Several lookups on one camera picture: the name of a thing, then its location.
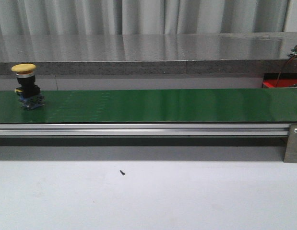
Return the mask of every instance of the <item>white floor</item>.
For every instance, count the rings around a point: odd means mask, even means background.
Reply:
[[[0,147],[0,230],[297,230],[297,164],[283,150]]]

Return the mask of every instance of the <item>wire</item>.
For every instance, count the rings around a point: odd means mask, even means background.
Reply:
[[[286,66],[287,64],[289,64],[291,61],[293,61],[293,59],[295,59],[296,57],[297,57],[297,55],[292,56],[291,58],[289,58],[289,59],[283,64],[283,66],[281,67],[281,70],[280,70],[279,73],[278,73],[275,87],[278,86],[278,82],[279,82],[281,73],[282,73],[282,71],[284,70],[285,66]]]

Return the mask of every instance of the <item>granite countertop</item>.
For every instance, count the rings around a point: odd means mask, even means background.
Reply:
[[[21,62],[44,75],[277,73],[296,44],[297,32],[0,36],[0,75]]]

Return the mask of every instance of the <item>green conveyor belt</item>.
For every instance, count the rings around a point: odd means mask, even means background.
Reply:
[[[0,123],[297,122],[297,89],[43,91],[46,104],[20,108],[0,91]]]

